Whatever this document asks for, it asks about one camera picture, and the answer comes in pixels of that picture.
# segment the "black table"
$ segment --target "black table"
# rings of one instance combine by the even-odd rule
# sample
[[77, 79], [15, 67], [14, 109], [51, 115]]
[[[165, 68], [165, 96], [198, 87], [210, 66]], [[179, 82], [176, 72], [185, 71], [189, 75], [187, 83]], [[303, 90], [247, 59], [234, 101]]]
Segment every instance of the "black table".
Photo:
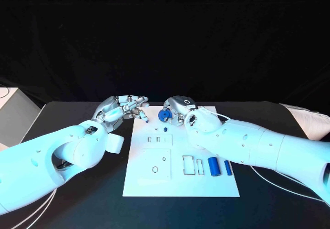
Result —
[[[91, 119], [100, 103], [50, 103], [25, 141]], [[234, 119], [253, 122], [280, 133], [306, 137], [290, 111], [270, 102], [200, 103]], [[240, 198], [123, 197], [133, 120], [116, 134], [125, 136], [120, 154], [106, 153], [100, 164], [58, 189], [54, 202], [32, 228], [41, 229], [247, 229], [330, 228], [330, 208], [266, 182], [250, 166], [233, 163]], [[257, 168], [276, 184], [316, 197], [302, 185], [274, 171]], [[47, 197], [0, 216], [0, 228], [17, 225]]]

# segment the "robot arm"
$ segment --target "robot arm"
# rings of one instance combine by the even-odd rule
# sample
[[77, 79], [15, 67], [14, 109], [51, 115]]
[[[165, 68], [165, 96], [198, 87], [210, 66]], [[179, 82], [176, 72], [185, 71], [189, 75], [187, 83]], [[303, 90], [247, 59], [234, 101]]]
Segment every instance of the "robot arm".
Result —
[[179, 113], [179, 108], [184, 112], [179, 115], [195, 147], [236, 163], [290, 175], [330, 204], [330, 143], [280, 134], [244, 121], [223, 123], [207, 108], [185, 108], [182, 101], [195, 105], [189, 97], [175, 96], [168, 101], [168, 112]]
[[[149, 106], [148, 100], [140, 96], [110, 97], [99, 106], [93, 120], [0, 152], [0, 215], [35, 202], [94, 167], [106, 151], [120, 153], [125, 138], [110, 132], [126, 118], [149, 120], [139, 109]], [[54, 166], [54, 154], [66, 160], [66, 166]]]

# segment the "blue cylinder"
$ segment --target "blue cylinder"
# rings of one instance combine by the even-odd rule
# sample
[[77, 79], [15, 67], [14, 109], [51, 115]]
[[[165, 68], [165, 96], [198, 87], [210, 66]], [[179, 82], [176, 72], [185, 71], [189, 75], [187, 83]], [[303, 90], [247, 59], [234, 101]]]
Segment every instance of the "blue cylinder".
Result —
[[225, 169], [227, 169], [227, 174], [233, 175], [233, 169], [231, 169], [230, 161], [225, 161]]
[[210, 167], [211, 167], [211, 175], [214, 177], [217, 177], [217, 176], [221, 175], [221, 169], [220, 169], [218, 159], [217, 159], [217, 157], [211, 157], [208, 159], [208, 161], [210, 161]]

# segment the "black curtain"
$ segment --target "black curtain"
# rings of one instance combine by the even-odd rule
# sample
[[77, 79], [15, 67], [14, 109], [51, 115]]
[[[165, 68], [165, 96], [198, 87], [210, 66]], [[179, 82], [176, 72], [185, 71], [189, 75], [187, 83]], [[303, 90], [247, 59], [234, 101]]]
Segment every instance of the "black curtain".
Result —
[[40, 106], [188, 95], [330, 113], [329, 21], [308, 1], [4, 5], [0, 83]]

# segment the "blue object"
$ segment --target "blue object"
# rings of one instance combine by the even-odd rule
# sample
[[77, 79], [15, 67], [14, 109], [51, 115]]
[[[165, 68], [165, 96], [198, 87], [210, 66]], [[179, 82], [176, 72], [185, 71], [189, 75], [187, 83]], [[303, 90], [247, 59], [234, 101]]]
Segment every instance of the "blue object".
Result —
[[172, 118], [172, 112], [171, 109], [166, 109], [166, 111], [159, 112], [159, 119], [163, 123], [166, 123], [165, 118]]
[[225, 169], [227, 169], [227, 174], [233, 175], [233, 169], [231, 169], [230, 161], [225, 161]]
[[211, 175], [214, 177], [217, 177], [217, 176], [221, 175], [221, 169], [220, 169], [218, 159], [217, 159], [217, 157], [211, 157], [208, 159], [208, 161], [210, 161], [210, 167], [211, 167]]

